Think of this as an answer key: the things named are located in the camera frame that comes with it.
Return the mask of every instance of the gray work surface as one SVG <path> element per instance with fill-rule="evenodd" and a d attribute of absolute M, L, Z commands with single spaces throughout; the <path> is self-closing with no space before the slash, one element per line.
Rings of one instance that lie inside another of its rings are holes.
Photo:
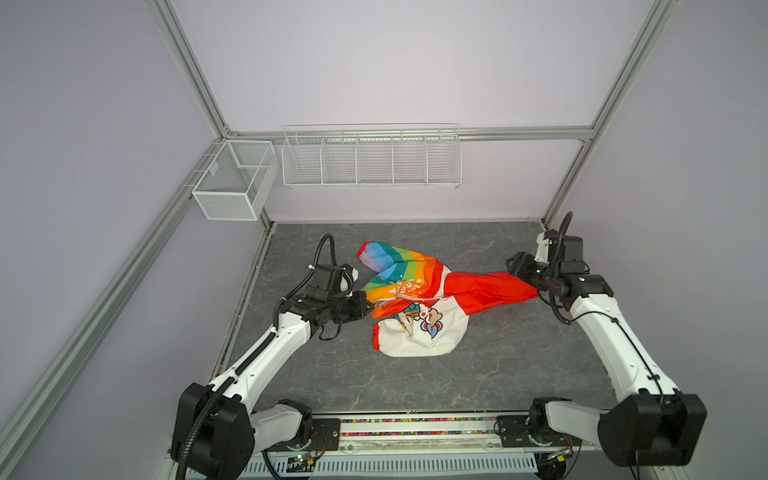
<path fill-rule="evenodd" d="M 339 264 L 374 272 L 357 252 L 366 241 L 435 257 L 453 272 L 490 273 L 519 250 L 534 253 L 537 223 L 355 223 L 277 225 L 234 343 L 230 363 L 269 328 L 277 300 L 294 288 L 320 237 L 336 240 Z M 329 245 L 321 263 L 329 263 Z M 373 349 L 367 316 L 342 327 L 333 341 L 316 335 L 291 356 L 256 408 L 292 399 L 315 412 L 359 410 L 527 410 L 537 396 L 560 396 L 586 406 L 616 404 L 603 364 L 584 331 L 559 323 L 538 299 L 472 315 L 464 338 L 443 356 L 393 358 Z M 336 325 L 326 328 L 331 336 Z"/>

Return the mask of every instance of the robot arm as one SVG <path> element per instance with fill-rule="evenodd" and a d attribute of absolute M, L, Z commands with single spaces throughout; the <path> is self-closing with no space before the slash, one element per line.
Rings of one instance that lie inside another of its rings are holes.
<path fill-rule="evenodd" d="M 507 260 L 507 269 L 539 295 L 546 293 L 561 322 L 581 325 L 619 404 L 600 410 L 566 399 L 536 399 L 530 433 L 560 432 L 592 442 L 619 466 L 686 465 L 707 410 L 698 396 L 683 394 L 661 371 L 627 324 L 611 288 L 602 276 L 589 272 L 582 260 L 582 239 L 565 236 L 571 217 L 569 212 L 559 232 L 539 235 L 536 257 L 518 252 Z"/>
<path fill-rule="evenodd" d="M 330 240 L 333 265 L 317 263 Z M 190 385 L 179 399 L 170 456 L 179 462 L 177 478 L 187 466 L 216 480 L 234 480 L 254 451 L 286 442 L 303 446 L 310 440 L 312 410 L 298 402 L 280 400 L 272 409 L 250 414 L 266 385 L 288 358 L 328 322 L 341 325 L 363 318 L 372 304 L 363 291 L 354 291 L 357 270 L 336 265 L 333 237 L 320 241 L 310 273 L 280 299 L 273 325 L 229 369 L 207 386 Z M 306 291 L 298 294 L 306 285 Z"/>

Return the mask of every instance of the white mesh basket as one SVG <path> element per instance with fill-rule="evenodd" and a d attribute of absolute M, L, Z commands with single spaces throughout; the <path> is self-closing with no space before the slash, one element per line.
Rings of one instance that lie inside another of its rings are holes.
<path fill-rule="evenodd" d="M 290 188 L 457 187 L 458 126 L 321 132 L 286 127 L 283 181 Z"/>
<path fill-rule="evenodd" d="M 227 140 L 192 194 L 211 220 L 258 220 L 279 168 L 272 142 Z"/>

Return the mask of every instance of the red elastic cuff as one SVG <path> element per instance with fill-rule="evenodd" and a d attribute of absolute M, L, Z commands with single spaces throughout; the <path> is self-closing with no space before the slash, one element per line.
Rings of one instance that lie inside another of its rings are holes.
<path fill-rule="evenodd" d="M 373 349 L 378 352 L 380 351 L 379 347 L 381 346 L 379 345 L 379 324 L 377 323 L 373 326 Z"/>
<path fill-rule="evenodd" d="M 362 247 L 360 247 L 360 250 L 358 250 L 358 251 L 357 251 L 357 256 L 359 257 L 360 255 L 362 255 L 362 252 L 363 252 L 363 251 L 366 249 L 366 247 L 367 247 L 368 245 L 370 245 L 370 244 L 371 244 L 370 242 L 365 242 L 365 243 L 362 245 Z"/>

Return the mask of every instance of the black cable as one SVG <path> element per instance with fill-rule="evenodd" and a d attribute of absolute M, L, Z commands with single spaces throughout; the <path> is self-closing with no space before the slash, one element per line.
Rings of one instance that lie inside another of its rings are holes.
<path fill-rule="evenodd" d="M 267 456 L 266 450 L 261 451 L 261 456 L 264 457 L 264 465 L 266 465 L 266 469 L 270 471 L 272 478 L 275 480 L 283 480 L 283 477 L 281 477 L 280 474 L 277 473 L 277 470 L 272 466 L 272 462 L 270 462 L 270 457 Z"/>
<path fill-rule="evenodd" d="M 256 357 L 258 357 L 264 351 L 266 346 L 272 342 L 275 336 L 275 332 L 270 332 L 270 334 L 266 336 L 266 339 L 264 339 L 264 341 L 258 347 L 256 347 L 256 349 L 252 351 L 240 365 L 237 366 L 235 369 L 235 374 L 238 376 L 242 375 L 243 372 L 245 372 L 245 369 L 248 368 L 248 366 L 253 363 Z"/>
<path fill-rule="evenodd" d="M 330 240 L 330 243 L 331 243 L 331 263 L 333 264 L 333 266 L 336 266 L 336 243 L 333 241 L 333 235 L 331 235 L 330 233 L 326 233 L 325 235 L 323 235 L 323 238 L 321 238 L 320 242 L 317 244 L 317 249 L 315 250 L 315 257 L 312 260 L 312 266 L 310 267 L 310 271 L 304 277 L 304 280 L 302 280 L 301 283 L 299 283 L 299 285 L 297 285 L 295 288 L 289 291 L 288 294 L 286 294 L 283 298 L 281 298 L 275 305 L 275 309 L 272 312 L 273 327 L 275 328 L 280 327 L 280 307 L 283 306 L 283 304 L 286 302 L 287 299 L 296 295 L 296 292 L 301 290 L 301 288 L 305 286 L 306 283 L 312 279 L 312 275 L 315 274 L 315 268 L 317 267 L 317 262 L 320 260 L 320 252 L 323 251 L 323 247 L 325 246 L 327 240 Z"/>
<path fill-rule="evenodd" d="M 539 300 L 541 300 L 542 302 L 544 302 L 544 303 L 545 303 L 547 306 L 552 306 L 552 304 L 551 304 L 551 303 L 549 303 L 549 301 L 548 301 L 547 299 L 545 299 L 543 296 L 541 296 L 541 290 L 536 290 L 536 293 L 538 293 L 538 299 L 539 299 Z M 565 308 L 565 307 L 564 307 L 564 306 L 562 306 L 562 305 L 557 305 L 557 307 L 558 307 L 559 309 L 563 309 L 563 308 Z"/>
<path fill-rule="evenodd" d="M 286 299 L 289 299 L 291 296 L 295 295 L 296 292 L 301 290 L 303 286 L 306 285 L 307 282 L 310 281 L 312 278 L 312 275 L 315 273 L 315 267 L 317 266 L 317 262 L 320 259 L 320 252 L 323 250 L 323 246 L 325 246 L 325 243 L 327 240 L 330 240 L 331 243 L 331 263 L 336 266 L 336 245 L 333 242 L 333 235 L 330 233 L 326 233 L 323 235 L 323 238 L 320 239 L 320 242 L 317 245 L 317 250 L 315 250 L 315 258 L 312 262 L 312 268 L 310 268 L 310 272 L 304 277 L 304 280 L 299 283 L 299 285 L 288 292 L 285 297 L 281 298 L 280 301 L 275 305 L 275 309 L 273 311 L 273 318 L 272 318 L 272 325 L 275 328 L 278 328 L 280 326 L 280 307 L 285 303 Z M 264 339 L 264 341 L 254 350 L 252 353 L 235 369 L 236 375 L 241 375 L 248 366 L 253 363 L 253 361 L 261 354 L 264 349 L 272 342 L 272 340 L 276 337 L 275 332 L 270 332 L 270 334 Z M 200 411 L 200 414 L 197 416 L 197 418 L 192 423 L 192 427 L 190 428 L 189 433 L 187 434 L 187 440 L 184 442 L 184 445 L 181 447 L 181 450 L 179 451 L 179 461 L 178 461 L 178 467 L 176 471 L 176 479 L 177 480 L 184 480 L 187 477 L 187 462 L 189 461 L 190 453 L 192 453 L 192 446 L 195 443 L 195 440 L 197 440 L 198 435 L 200 434 L 200 430 L 203 427 L 203 423 L 206 421 L 208 416 L 210 415 L 211 410 L 213 410 L 214 406 L 218 403 L 218 401 L 223 396 L 224 392 L 232 385 L 235 381 L 234 377 L 229 377 L 228 379 L 224 380 L 224 383 L 219 386 L 218 389 L 216 389 L 216 392 L 211 395 L 211 397 L 208 399 L 207 402 L 205 402 L 205 405 L 203 406 L 203 409 Z M 267 468 L 270 470 L 270 473 L 273 474 L 273 477 L 276 480 L 282 480 L 280 476 L 273 470 L 272 465 L 269 463 L 268 458 L 266 457 L 266 451 L 264 452 L 264 459 L 267 463 Z"/>
<path fill-rule="evenodd" d="M 562 223 L 560 223 L 560 230 L 558 231 L 558 242 L 554 247 L 554 257 L 552 257 L 552 261 L 554 265 L 552 266 L 552 278 L 558 278 L 560 275 L 560 250 L 563 248 L 563 240 L 565 238 L 565 232 L 568 230 L 568 225 L 571 224 L 571 218 L 573 218 L 574 213 L 568 212 L 565 214 L 565 217 L 563 217 Z M 569 325 L 568 319 L 562 316 L 560 311 L 557 308 L 557 303 L 554 300 L 554 294 L 552 292 L 549 293 L 549 306 L 552 308 L 552 312 L 554 313 L 554 317 L 558 320 L 560 320 L 561 323 L 564 323 L 565 325 Z"/>
<path fill-rule="evenodd" d="M 216 389 L 216 392 L 210 396 L 208 401 L 205 402 L 200 414 L 194 422 L 192 422 L 192 428 L 190 428 L 190 432 L 187 434 L 187 440 L 184 441 L 184 445 L 182 445 L 181 450 L 179 450 L 179 465 L 176 469 L 176 480 L 184 480 L 187 477 L 187 462 L 189 461 L 190 453 L 192 453 L 194 441 L 197 440 L 197 436 L 200 434 L 200 429 L 203 428 L 203 423 L 208 419 L 210 411 L 219 402 L 224 391 L 230 388 L 230 385 L 232 385 L 234 381 L 234 377 L 229 377 L 224 380 L 224 383 L 222 383 L 221 386 Z"/>
<path fill-rule="evenodd" d="M 627 337 L 627 340 L 629 340 L 629 343 L 632 345 L 632 348 L 633 348 L 633 349 L 634 349 L 634 351 L 636 352 L 637 356 L 639 356 L 639 357 L 640 357 L 640 360 L 642 360 L 642 361 L 643 361 L 643 365 L 645 365 L 645 368 L 646 368 L 646 369 L 648 370 L 648 372 L 650 373 L 650 377 L 651 377 L 651 378 L 653 379 L 653 381 L 656 383 L 656 388 L 658 388 L 658 389 L 659 389 L 659 405 L 661 405 L 661 404 L 664 402 L 664 392 L 661 390 L 661 384 L 659 383 L 659 379 L 657 378 L 657 377 L 658 377 L 658 375 L 656 375 L 656 374 L 654 373 L 654 371 L 650 369 L 650 365 L 648 365 L 648 362 L 646 362 L 646 361 L 645 361 L 645 357 L 643 357 L 643 354 L 642 354 L 642 353 L 640 353 L 640 350 L 637 348 L 637 345 L 635 345 L 635 344 L 634 344 L 634 342 L 632 341 L 632 338 L 630 338 L 630 336 L 629 336 L 629 333 L 627 333 L 627 330 L 625 330 L 625 329 L 624 329 L 624 327 L 623 327 L 623 326 L 621 326 L 621 323 L 619 323 L 619 319 L 618 319 L 618 318 L 616 318 L 616 317 L 614 317 L 614 316 L 610 316 L 610 315 L 608 315 L 608 314 L 607 314 L 607 313 L 605 313 L 605 312 L 584 312 L 584 313 L 582 313 L 581 315 L 574 317 L 574 319 L 573 319 L 573 320 L 571 320 L 571 321 L 570 321 L 570 323 L 573 323 L 573 322 L 575 322 L 576 320 L 578 320 L 578 319 L 580 319 L 581 317 L 583 317 L 584 315 L 589 315 L 590 313 L 596 313 L 596 314 L 598 314 L 598 315 L 602 315 L 602 316 L 606 316 L 606 317 L 608 317 L 609 319 L 611 319 L 611 322 L 612 322 L 612 323 L 615 323 L 615 324 L 616 324 L 616 326 L 617 326 L 617 327 L 619 327 L 619 328 L 621 329 L 621 332 L 624 334 L 624 336 L 626 336 L 626 337 Z"/>
<path fill-rule="evenodd" d="M 321 325 L 320 326 L 320 333 L 317 335 L 317 338 L 321 339 L 323 342 L 329 342 L 329 341 L 335 339 L 341 333 L 341 323 L 337 323 L 336 325 L 338 325 L 336 327 L 336 334 L 334 336 L 330 337 L 330 338 L 323 337 L 323 333 L 325 333 L 325 331 L 326 331 L 326 326 L 325 325 Z"/>
<path fill-rule="evenodd" d="M 634 451 L 634 464 L 637 467 L 637 477 L 634 476 L 634 472 L 632 472 L 632 467 L 630 466 L 629 471 L 632 472 L 632 476 L 634 477 L 634 480 L 640 480 L 640 456 L 637 453 L 637 450 Z"/>
<path fill-rule="evenodd" d="M 576 456 L 574 457 L 574 461 L 571 463 L 571 467 L 568 469 L 567 472 L 565 472 L 565 475 L 563 475 L 563 478 L 561 478 L 560 480 L 565 480 L 566 477 L 568 477 L 571 474 L 571 472 L 573 472 L 574 467 L 576 466 L 576 461 L 578 460 L 578 456 L 581 453 L 581 445 L 583 444 L 584 444 L 584 440 L 582 440 L 581 443 L 578 444 L 578 450 L 576 451 Z"/>

